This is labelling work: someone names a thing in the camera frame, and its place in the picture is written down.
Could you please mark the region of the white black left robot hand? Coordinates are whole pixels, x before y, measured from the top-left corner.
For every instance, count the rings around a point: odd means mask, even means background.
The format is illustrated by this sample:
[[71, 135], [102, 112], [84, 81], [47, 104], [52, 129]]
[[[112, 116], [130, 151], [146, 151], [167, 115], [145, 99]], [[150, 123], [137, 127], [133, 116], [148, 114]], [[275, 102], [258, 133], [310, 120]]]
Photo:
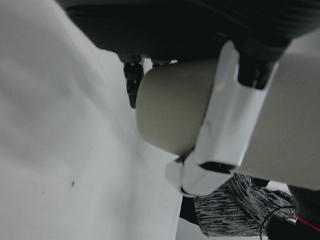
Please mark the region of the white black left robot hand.
[[317, 0], [60, 0], [123, 63], [140, 136], [178, 156], [165, 176], [204, 196], [235, 173], [320, 188]]

